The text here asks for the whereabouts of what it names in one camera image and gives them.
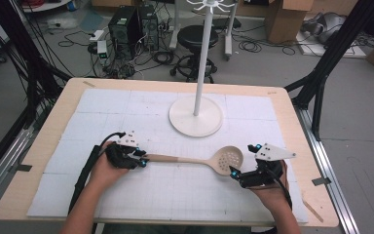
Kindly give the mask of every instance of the floor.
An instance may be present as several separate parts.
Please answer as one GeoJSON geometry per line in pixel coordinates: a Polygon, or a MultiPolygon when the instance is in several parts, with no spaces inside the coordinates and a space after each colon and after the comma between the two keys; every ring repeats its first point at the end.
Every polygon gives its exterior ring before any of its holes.
{"type": "MultiPolygon", "coordinates": [[[[48,11],[38,18],[44,21],[45,18],[63,11],[64,9],[48,11]]],[[[74,45],[62,48],[58,42],[64,40],[64,35],[80,29],[91,26],[95,26],[94,29],[101,29],[109,22],[111,13],[95,13],[88,4],[84,4],[80,10],[71,13],[70,16],[78,21],[78,28],[53,31],[52,34],[46,31],[45,38],[75,76],[93,75],[87,47],[74,45]]],[[[203,16],[194,14],[192,19],[188,11],[185,12],[185,16],[181,21],[182,25],[200,23],[204,19],[203,16]]],[[[237,29],[238,31],[263,24],[260,19],[239,18],[239,20],[243,25],[237,29]]],[[[235,34],[257,39],[265,37],[263,27],[246,32],[235,32],[235,34]]],[[[78,36],[74,37],[74,40],[88,40],[88,38],[78,36]]],[[[215,83],[284,87],[308,75],[319,60],[319,57],[302,56],[296,46],[292,47],[292,50],[261,44],[260,46],[262,49],[260,52],[252,53],[241,50],[239,42],[234,42],[233,56],[227,61],[223,58],[224,39],[220,37],[218,45],[211,49],[208,55],[218,67],[217,73],[213,75],[215,83]]],[[[366,53],[371,50],[371,48],[362,49],[366,53]]],[[[188,54],[188,51],[178,46],[176,54],[182,56],[188,54]]],[[[143,61],[147,58],[148,56],[139,59],[143,61]]],[[[151,60],[144,65],[136,66],[135,69],[140,70],[155,65],[157,63],[151,60]]],[[[169,70],[170,66],[161,65],[137,72],[130,79],[184,82],[179,75],[171,77],[169,70]]],[[[290,96],[294,97],[296,94],[292,92],[290,96]]],[[[16,121],[25,105],[25,94],[14,67],[9,61],[0,63],[0,140],[16,121]]],[[[342,58],[330,74],[324,94],[320,136],[359,232],[374,233],[374,66],[365,59],[342,58]]],[[[11,181],[11,177],[12,174],[8,173],[0,185],[0,197],[11,181]]],[[[40,233],[56,233],[60,226],[61,223],[57,222],[0,221],[0,233],[36,233],[37,230],[40,233]]],[[[340,226],[302,228],[302,231],[303,233],[344,233],[340,226]]]]}

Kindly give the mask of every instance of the metal pole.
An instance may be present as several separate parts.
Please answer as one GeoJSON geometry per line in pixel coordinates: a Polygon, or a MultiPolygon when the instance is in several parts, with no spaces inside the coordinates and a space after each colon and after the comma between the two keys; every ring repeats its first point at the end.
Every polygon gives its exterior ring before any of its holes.
{"type": "Polygon", "coordinates": [[[200,102],[202,99],[203,82],[205,81],[208,44],[209,44],[210,32],[211,32],[211,21],[212,21],[211,7],[206,7],[205,29],[203,31],[202,53],[200,55],[200,68],[199,68],[199,77],[197,80],[197,91],[196,91],[196,103],[194,105],[194,116],[198,116],[200,112],[200,102]]]}

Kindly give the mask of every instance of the spoon head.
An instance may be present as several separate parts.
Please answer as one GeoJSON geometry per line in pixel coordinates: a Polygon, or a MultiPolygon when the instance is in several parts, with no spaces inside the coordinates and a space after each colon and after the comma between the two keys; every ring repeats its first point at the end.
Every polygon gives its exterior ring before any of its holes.
{"type": "Polygon", "coordinates": [[[243,163],[243,154],[235,146],[225,146],[219,149],[209,160],[210,166],[224,176],[230,174],[229,166],[239,169],[243,163]]]}

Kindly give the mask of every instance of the person's left hand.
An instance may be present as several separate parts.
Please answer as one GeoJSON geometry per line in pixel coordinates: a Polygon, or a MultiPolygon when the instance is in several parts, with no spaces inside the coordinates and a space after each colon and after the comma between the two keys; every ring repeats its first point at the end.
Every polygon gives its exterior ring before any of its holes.
{"type": "MultiPolygon", "coordinates": [[[[107,141],[104,145],[102,145],[102,147],[105,148],[110,143],[112,143],[112,141],[107,141]]],[[[115,181],[117,181],[121,176],[125,175],[128,171],[128,169],[114,168],[108,162],[106,154],[102,153],[93,166],[88,184],[96,186],[103,191],[114,184],[115,181]]]]}

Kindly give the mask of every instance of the black stool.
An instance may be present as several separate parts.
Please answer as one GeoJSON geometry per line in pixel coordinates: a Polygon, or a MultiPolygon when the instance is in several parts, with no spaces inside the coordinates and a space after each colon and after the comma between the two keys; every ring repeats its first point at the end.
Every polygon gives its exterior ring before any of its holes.
{"type": "MultiPolygon", "coordinates": [[[[182,57],[175,67],[169,71],[171,76],[175,76],[176,71],[180,72],[183,76],[187,77],[186,82],[190,82],[190,80],[197,80],[199,76],[199,68],[200,68],[200,54],[202,51],[202,40],[203,40],[203,30],[204,27],[202,25],[191,25],[182,28],[177,34],[178,43],[181,46],[188,49],[193,55],[184,56],[182,57]],[[182,61],[187,59],[187,64],[181,64],[182,61]]],[[[210,40],[208,43],[208,47],[214,47],[215,44],[218,42],[218,35],[213,29],[210,32],[210,40]]],[[[210,59],[207,59],[206,63],[206,72],[205,77],[208,77],[211,84],[214,84],[214,81],[211,77],[211,74],[217,71],[217,67],[214,65],[210,59]]]]}

